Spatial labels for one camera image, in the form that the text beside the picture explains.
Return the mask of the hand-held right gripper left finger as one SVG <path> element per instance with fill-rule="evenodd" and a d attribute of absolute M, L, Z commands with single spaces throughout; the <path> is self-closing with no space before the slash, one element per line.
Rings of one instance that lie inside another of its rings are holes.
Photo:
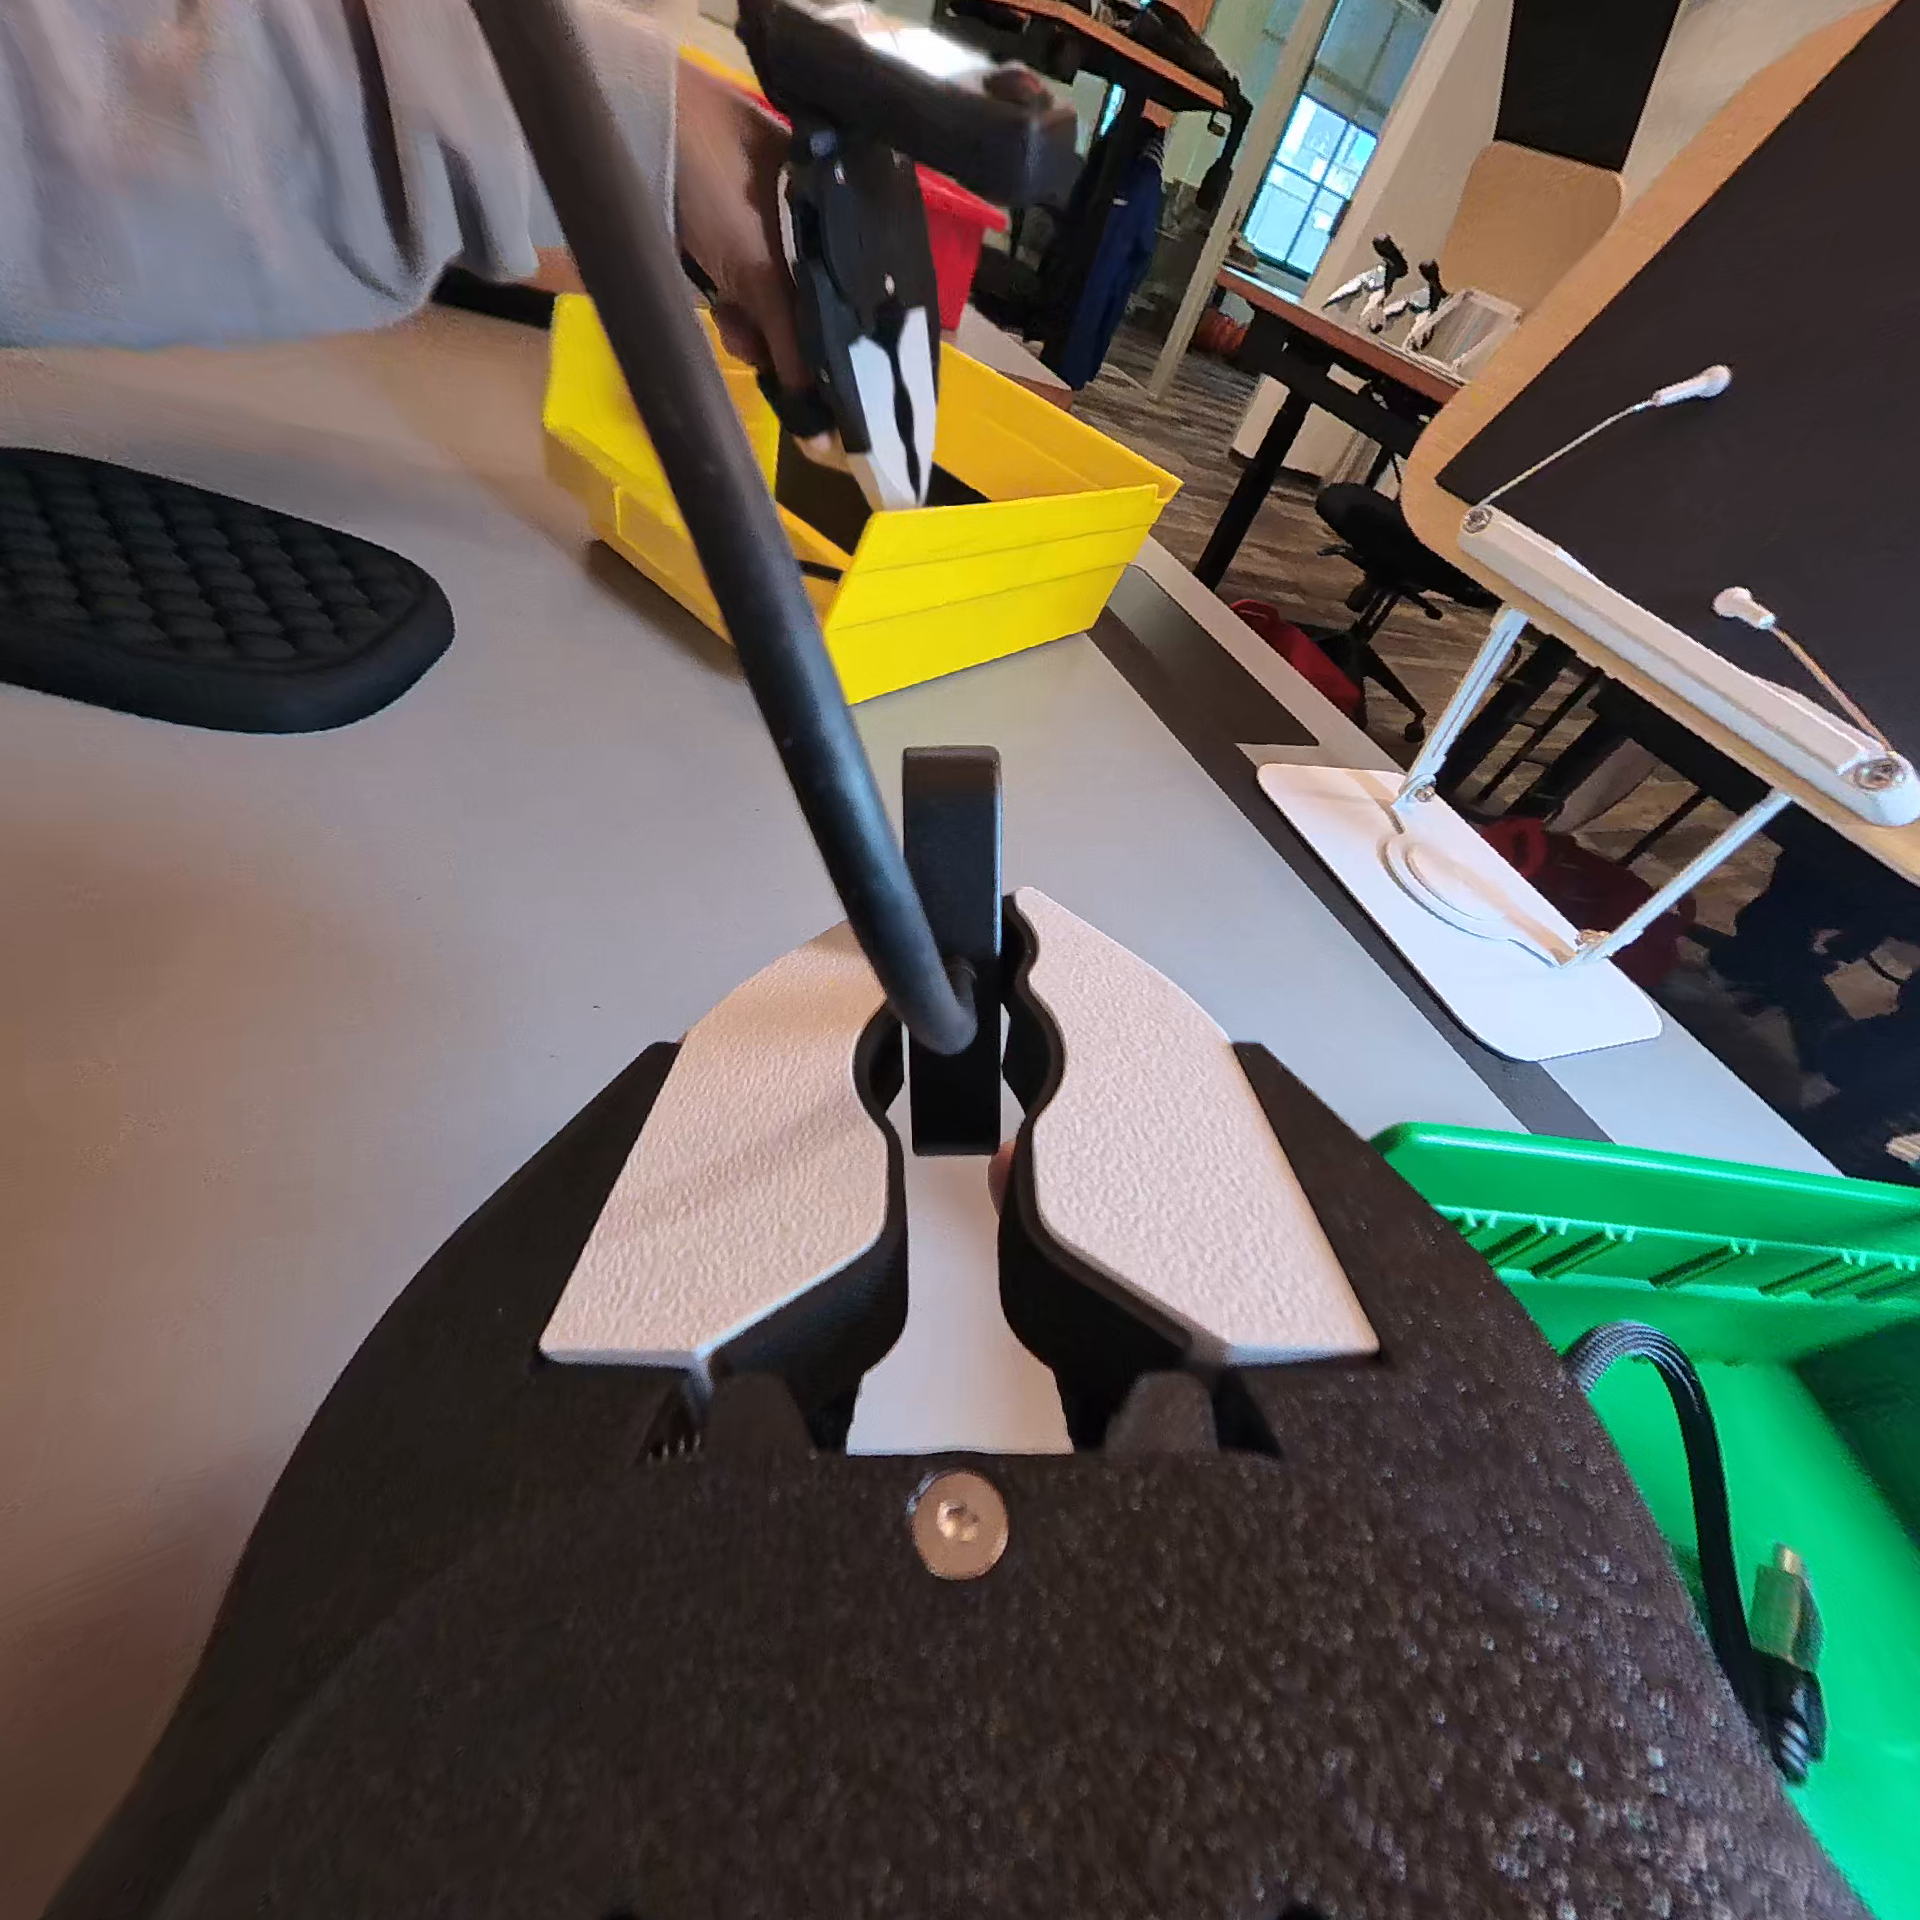
<path fill-rule="evenodd" d="M 856 1050 L 883 1015 L 836 924 L 687 1028 L 543 1323 L 545 1360 L 712 1373 L 879 1245 L 888 1147 Z"/>

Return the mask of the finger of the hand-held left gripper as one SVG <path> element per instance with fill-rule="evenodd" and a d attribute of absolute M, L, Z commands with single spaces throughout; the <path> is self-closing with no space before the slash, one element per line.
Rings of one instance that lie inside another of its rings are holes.
<path fill-rule="evenodd" d="M 904 502 L 904 461 L 896 430 L 896 338 L 852 338 L 847 402 L 854 426 L 844 427 L 847 469 L 875 512 L 912 512 Z"/>
<path fill-rule="evenodd" d="M 903 453 L 904 502 L 927 502 L 940 416 L 940 330 L 932 314 L 907 311 L 896 330 L 896 430 Z"/>

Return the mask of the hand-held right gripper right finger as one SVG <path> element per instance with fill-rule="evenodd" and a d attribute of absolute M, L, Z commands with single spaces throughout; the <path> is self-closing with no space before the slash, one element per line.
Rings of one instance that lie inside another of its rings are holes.
<path fill-rule="evenodd" d="M 1199 1362 L 1379 1356 L 1228 1030 L 1037 887 L 1011 894 L 1003 932 L 1037 1251 Z"/>

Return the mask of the yellow plastic bin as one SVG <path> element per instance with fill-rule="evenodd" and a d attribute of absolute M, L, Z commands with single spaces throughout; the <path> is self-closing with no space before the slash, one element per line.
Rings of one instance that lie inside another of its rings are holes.
<path fill-rule="evenodd" d="M 548 470 L 592 536 L 724 637 L 607 336 L 584 294 L 545 332 Z M 943 678 L 1096 622 L 1179 480 L 1055 402 L 942 347 L 935 488 L 845 542 L 777 502 L 852 703 Z"/>

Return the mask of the black plastic adapter hub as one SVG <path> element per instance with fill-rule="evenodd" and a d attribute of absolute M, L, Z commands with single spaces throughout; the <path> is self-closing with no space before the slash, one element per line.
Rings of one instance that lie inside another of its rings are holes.
<path fill-rule="evenodd" d="M 995 747 L 903 754 L 903 855 L 943 960 L 959 962 L 971 1042 L 940 1053 L 907 1042 L 907 1106 L 918 1156 L 990 1159 L 1001 1144 L 1001 759 Z"/>

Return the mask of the green plastic bin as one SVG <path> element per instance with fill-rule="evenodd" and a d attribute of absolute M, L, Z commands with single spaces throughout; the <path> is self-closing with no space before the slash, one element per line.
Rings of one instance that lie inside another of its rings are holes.
<path fill-rule="evenodd" d="M 1652 1326 L 1719 1429 L 1744 1576 L 1808 1562 L 1830 1742 L 1791 1799 L 1873 1916 L 1918 1912 L 1918 1204 L 1893 1182 L 1404 1122 L 1376 1151 L 1553 1344 Z"/>

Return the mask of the person's left hand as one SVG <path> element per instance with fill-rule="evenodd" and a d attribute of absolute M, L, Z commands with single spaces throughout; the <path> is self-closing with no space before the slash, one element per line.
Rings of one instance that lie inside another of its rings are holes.
<path fill-rule="evenodd" d="M 783 260 L 780 179 L 789 128 L 750 92 L 678 62 L 678 245 L 703 282 L 721 343 L 787 394 L 812 386 Z"/>

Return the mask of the red plastic bin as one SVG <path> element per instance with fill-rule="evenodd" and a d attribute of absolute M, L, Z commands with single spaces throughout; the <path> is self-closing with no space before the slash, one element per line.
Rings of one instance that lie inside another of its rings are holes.
<path fill-rule="evenodd" d="M 781 144 L 787 146 L 790 142 L 789 120 L 766 100 L 735 44 L 719 55 L 709 52 L 699 44 L 686 44 L 680 45 L 680 63 L 686 72 L 707 72 L 712 84 L 727 86 L 740 100 L 752 103 L 759 118 L 780 126 Z M 942 336 L 952 338 L 968 309 L 982 248 L 990 238 L 1006 236 L 1011 222 L 1003 207 L 987 203 L 976 191 L 923 163 L 916 164 L 916 179 L 936 282 L 940 330 Z"/>

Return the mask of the blue jacket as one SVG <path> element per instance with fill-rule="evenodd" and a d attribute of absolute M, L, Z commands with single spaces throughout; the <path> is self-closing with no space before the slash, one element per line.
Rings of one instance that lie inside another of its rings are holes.
<path fill-rule="evenodd" d="M 1103 367 L 1113 333 L 1155 262 L 1161 240 L 1164 148 L 1166 131 L 1141 123 L 1071 304 L 1063 350 L 1047 362 L 1076 394 Z"/>

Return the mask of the white metal stand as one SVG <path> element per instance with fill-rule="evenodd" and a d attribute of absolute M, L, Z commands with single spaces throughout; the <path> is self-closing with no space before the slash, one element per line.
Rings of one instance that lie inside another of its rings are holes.
<path fill-rule="evenodd" d="M 1721 620 L 1783 645 L 1829 702 L 1814 703 L 1753 667 L 1728 662 L 1503 512 L 1503 494 L 1547 470 L 1613 426 L 1713 399 L 1733 381 L 1728 365 L 1707 365 L 1597 421 L 1517 477 L 1492 487 L 1460 517 L 1462 557 L 1492 573 L 1503 598 L 1494 623 L 1412 768 L 1384 775 L 1342 766 L 1260 768 L 1260 787 L 1388 944 L 1414 968 L 1456 1024 L 1512 1062 L 1547 1062 L 1581 1052 L 1654 1039 L 1661 1015 L 1619 967 L 1632 946 L 1688 885 L 1742 851 L 1803 787 L 1870 828 L 1911 828 L 1918 814 L 1916 764 L 1784 631 L 1745 588 L 1711 600 Z M 1571 622 L 1577 637 L 1683 698 L 1788 778 L 1710 840 L 1677 876 L 1613 928 L 1577 928 L 1438 796 L 1446 749 L 1515 651 L 1527 613 Z"/>

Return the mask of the black office chair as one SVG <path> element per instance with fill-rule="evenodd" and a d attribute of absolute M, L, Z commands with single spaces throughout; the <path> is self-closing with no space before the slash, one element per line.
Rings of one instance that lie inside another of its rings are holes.
<path fill-rule="evenodd" d="M 1433 552 L 1408 526 L 1400 500 L 1376 487 L 1335 482 L 1313 496 L 1313 512 L 1332 535 L 1323 557 L 1356 564 L 1359 584 L 1348 594 L 1353 622 L 1328 640 L 1332 662 L 1356 684 L 1379 684 L 1408 711 L 1405 743 L 1427 739 L 1427 708 L 1376 651 L 1376 635 L 1398 603 L 1411 603 L 1429 620 L 1445 615 L 1443 603 L 1470 613 L 1492 613 L 1496 597 L 1472 575 Z"/>

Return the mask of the wooden chair black backrest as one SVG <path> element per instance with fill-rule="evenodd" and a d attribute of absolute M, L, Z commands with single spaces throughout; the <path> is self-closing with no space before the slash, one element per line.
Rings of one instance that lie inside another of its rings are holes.
<path fill-rule="evenodd" d="M 1527 314 L 1613 226 L 1677 2 L 1515 2 L 1492 139 L 1438 254 L 1443 285 Z"/>

